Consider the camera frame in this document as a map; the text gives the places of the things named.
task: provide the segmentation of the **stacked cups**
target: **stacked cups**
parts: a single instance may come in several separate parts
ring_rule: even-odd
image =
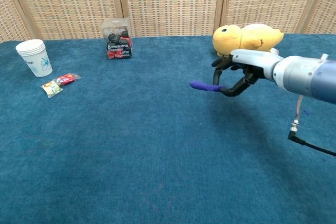
[[[46,46],[42,40],[30,39],[21,42],[15,49],[35,76],[47,76],[53,71],[46,51]]]

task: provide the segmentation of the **teal carpet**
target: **teal carpet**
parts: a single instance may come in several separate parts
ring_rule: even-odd
[[[335,224],[336,159],[287,140],[298,96],[260,80],[241,96],[211,84],[211,37],[46,41],[37,78],[0,44],[0,223]],[[285,35],[283,57],[336,59],[334,35]],[[82,78],[47,98],[40,87]],[[240,70],[222,75],[235,83]],[[298,136],[336,151],[336,106],[303,99]]]

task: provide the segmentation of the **clear plastic box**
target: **clear plastic box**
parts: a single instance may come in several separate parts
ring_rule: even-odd
[[[132,32],[128,18],[107,18],[102,24],[108,59],[132,58]]]

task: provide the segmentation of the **stuffed animal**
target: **stuffed animal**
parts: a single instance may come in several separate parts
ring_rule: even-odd
[[[284,38],[279,29],[264,24],[251,24],[240,28],[237,25],[225,25],[213,34],[213,45],[219,57],[229,56],[234,49],[252,49],[259,51],[277,51],[274,47]]]

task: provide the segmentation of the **robotic arm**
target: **robotic arm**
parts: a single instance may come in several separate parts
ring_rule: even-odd
[[[228,58],[220,58],[212,63],[215,67],[213,85],[218,87],[227,97],[240,95],[258,79],[274,82],[278,87],[299,94],[296,117],[292,122],[288,139],[315,150],[336,156],[331,152],[296,137],[299,126],[299,108],[302,97],[311,97],[323,102],[336,104],[336,61],[328,60],[327,55],[321,59],[289,56],[283,58],[270,52],[236,49]],[[232,88],[219,86],[219,78],[223,72],[231,68],[242,69],[242,77]]]

